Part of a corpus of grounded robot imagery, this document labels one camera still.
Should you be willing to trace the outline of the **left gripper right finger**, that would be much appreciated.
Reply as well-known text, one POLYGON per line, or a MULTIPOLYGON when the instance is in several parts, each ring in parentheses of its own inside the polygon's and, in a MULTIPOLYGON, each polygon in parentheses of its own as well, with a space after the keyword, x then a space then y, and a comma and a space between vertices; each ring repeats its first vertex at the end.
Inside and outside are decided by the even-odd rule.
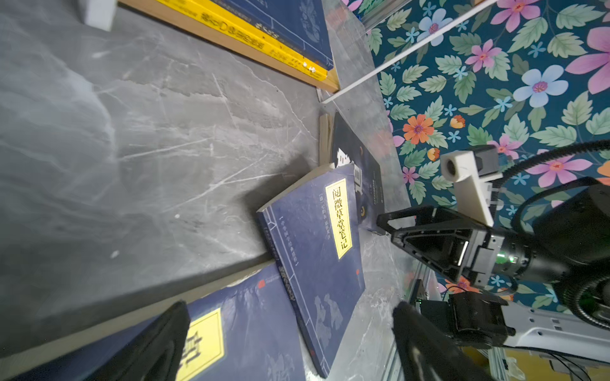
POLYGON ((449 338, 406 302, 392 312, 395 343, 406 380, 488 380, 449 338))

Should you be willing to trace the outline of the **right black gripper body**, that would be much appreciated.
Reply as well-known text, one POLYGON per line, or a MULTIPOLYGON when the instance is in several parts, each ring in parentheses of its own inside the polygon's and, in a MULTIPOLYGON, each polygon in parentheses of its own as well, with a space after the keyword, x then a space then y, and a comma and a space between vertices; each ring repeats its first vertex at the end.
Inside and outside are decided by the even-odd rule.
POLYGON ((484 286, 493 275, 515 281, 557 283, 570 265, 530 234, 507 229, 476 230, 469 239, 462 275, 473 286, 484 286))

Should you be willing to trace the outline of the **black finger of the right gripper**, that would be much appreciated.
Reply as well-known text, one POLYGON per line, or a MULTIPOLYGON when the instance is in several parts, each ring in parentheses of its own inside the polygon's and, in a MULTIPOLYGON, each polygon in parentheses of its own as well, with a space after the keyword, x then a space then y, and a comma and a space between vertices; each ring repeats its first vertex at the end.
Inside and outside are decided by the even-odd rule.
POLYGON ((446 207, 416 206, 380 214, 377 226, 392 244, 454 282, 476 288, 491 276, 491 229, 446 207))

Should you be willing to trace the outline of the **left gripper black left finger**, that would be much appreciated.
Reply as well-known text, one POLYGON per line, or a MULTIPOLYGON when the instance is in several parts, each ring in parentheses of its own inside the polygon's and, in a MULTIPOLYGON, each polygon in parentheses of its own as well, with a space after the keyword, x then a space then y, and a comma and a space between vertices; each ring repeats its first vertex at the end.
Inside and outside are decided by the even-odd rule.
POLYGON ((89 380, 174 380, 190 326, 187 304, 174 303, 89 380))

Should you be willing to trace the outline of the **navy book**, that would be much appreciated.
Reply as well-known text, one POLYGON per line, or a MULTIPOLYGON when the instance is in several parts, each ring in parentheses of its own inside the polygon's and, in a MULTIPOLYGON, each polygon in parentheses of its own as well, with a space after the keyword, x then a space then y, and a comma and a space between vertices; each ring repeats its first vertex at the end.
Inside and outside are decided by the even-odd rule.
POLYGON ((354 165, 316 168, 257 211, 317 373, 365 291, 354 165))
POLYGON ((3 358, 1 378, 89 380, 180 301, 191 322, 174 380, 304 379, 295 316, 271 261, 3 358))
POLYGON ((334 68, 321 1, 219 0, 217 4, 322 68, 334 68))

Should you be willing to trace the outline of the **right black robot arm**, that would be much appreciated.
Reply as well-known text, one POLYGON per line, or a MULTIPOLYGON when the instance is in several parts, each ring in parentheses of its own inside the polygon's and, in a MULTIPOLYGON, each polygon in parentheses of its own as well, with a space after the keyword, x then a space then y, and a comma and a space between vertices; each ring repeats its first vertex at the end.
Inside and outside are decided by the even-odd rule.
POLYGON ((497 199, 514 175, 572 155, 606 151, 606 140, 537 154, 506 170, 491 145, 443 155, 443 177, 457 206, 416 206, 381 214, 378 226, 392 244, 471 290, 445 302, 422 301, 421 313, 455 344, 482 349, 533 349, 556 356, 609 359, 609 188, 592 177, 546 186, 526 200, 508 226, 494 225, 497 199), (494 275, 551 284, 568 316, 536 312, 485 294, 494 275))

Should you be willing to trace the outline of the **dark wolf cover book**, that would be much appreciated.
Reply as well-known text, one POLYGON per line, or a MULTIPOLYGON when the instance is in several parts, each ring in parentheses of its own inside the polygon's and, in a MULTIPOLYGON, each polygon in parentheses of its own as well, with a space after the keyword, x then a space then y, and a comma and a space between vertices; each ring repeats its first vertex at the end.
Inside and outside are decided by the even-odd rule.
POLYGON ((319 163, 337 168, 354 165, 359 225, 383 236, 384 230, 376 223, 377 216, 384 214, 380 165, 338 111, 319 117, 319 163))

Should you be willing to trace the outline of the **yellow book on shelf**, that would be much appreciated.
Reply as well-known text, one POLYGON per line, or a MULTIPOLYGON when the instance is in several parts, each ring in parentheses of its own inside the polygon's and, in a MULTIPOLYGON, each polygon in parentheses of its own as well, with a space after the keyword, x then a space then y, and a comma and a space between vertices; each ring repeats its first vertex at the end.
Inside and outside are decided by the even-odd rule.
POLYGON ((160 1, 161 4, 261 52, 303 74, 324 81, 327 69, 279 42, 213 1, 160 1))

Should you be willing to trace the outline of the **white wooden book shelf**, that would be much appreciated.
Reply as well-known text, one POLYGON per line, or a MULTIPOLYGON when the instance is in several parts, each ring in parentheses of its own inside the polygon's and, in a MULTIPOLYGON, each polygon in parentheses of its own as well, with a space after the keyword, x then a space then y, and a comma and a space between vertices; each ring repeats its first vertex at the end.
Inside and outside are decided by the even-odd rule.
POLYGON ((319 101, 328 104, 394 63, 432 43, 434 39, 443 36, 459 23, 487 10, 494 1, 476 1, 474 8, 467 10, 438 32, 422 39, 346 87, 339 86, 336 71, 322 68, 320 64, 304 57, 212 1, 125 1, 124 4, 310 84, 317 88, 319 101))

